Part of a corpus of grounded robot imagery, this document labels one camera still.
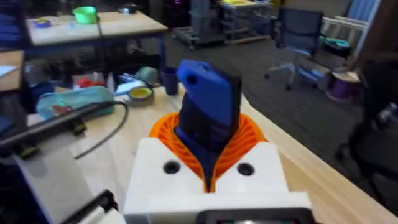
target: black chair back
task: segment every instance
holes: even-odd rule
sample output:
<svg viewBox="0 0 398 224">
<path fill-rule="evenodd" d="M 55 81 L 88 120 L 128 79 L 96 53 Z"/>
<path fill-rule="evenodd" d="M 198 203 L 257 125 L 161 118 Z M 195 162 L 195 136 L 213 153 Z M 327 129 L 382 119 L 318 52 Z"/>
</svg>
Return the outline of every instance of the black chair back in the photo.
<svg viewBox="0 0 398 224">
<path fill-rule="evenodd" d="M 315 55 L 323 25 L 322 12 L 281 7 L 279 21 L 277 47 L 291 47 Z"/>
</svg>

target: green cup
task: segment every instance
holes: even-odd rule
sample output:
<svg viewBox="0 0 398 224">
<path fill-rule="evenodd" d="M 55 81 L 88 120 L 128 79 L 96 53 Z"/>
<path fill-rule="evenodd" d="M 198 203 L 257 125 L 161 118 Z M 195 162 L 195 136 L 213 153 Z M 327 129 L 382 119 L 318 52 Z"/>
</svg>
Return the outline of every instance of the green cup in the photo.
<svg viewBox="0 0 398 224">
<path fill-rule="evenodd" d="M 97 22 L 97 10 L 94 7 L 79 7 L 72 11 L 76 20 L 82 24 L 93 24 Z"/>
</svg>

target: chair wheel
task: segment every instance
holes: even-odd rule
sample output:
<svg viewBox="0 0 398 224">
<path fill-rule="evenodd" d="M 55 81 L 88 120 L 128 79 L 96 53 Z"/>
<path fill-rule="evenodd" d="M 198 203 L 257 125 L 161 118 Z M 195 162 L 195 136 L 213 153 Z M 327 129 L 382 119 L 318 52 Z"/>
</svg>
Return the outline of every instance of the chair wheel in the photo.
<svg viewBox="0 0 398 224">
<path fill-rule="evenodd" d="M 337 151 L 337 152 L 335 153 L 335 158 L 336 158 L 338 161 L 342 161 L 342 160 L 344 159 L 344 153 L 343 153 L 343 151 L 342 151 L 342 150 Z"/>
<path fill-rule="evenodd" d="M 347 143 L 343 143 L 338 146 L 337 151 L 335 153 L 335 158 L 338 161 L 342 161 L 344 159 L 344 149 L 347 147 L 349 147 Z"/>
</svg>

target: orange spiral structure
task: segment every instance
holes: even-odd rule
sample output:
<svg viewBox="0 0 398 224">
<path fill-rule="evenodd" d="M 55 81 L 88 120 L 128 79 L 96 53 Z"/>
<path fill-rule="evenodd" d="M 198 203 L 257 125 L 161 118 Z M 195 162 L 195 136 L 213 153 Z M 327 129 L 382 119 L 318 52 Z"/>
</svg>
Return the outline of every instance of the orange spiral structure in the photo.
<svg viewBox="0 0 398 224">
<path fill-rule="evenodd" d="M 178 125 L 178 114 L 164 116 L 155 123 L 149 137 L 158 138 L 185 165 L 203 181 L 205 192 L 214 192 L 215 183 L 231 166 L 238 162 L 257 143 L 267 141 L 259 127 L 248 116 L 239 115 L 239 128 L 220 154 L 211 177 L 211 189 L 207 189 L 205 175 L 199 161 L 174 133 Z"/>
</svg>

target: tape roll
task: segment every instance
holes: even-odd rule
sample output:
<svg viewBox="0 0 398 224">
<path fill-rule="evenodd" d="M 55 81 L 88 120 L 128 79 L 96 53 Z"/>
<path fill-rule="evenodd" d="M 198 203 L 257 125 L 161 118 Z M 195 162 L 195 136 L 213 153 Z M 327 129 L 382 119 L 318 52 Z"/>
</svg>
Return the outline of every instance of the tape roll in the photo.
<svg viewBox="0 0 398 224">
<path fill-rule="evenodd" d="M 34 26 L 39 29 L 49 28 L 52 26 L 51 21 L 47 19 L 37 19 L 33 22 Z"/>
<path fill-rule="evenodd" d="M 155 93 L 148 87 L 138 86 L 132 88 L 127 93 L 127 97 L 128 99 L 126 99 L 125 102 L 129 106 L 147 106 L 153 104 Z"/>
</svg>

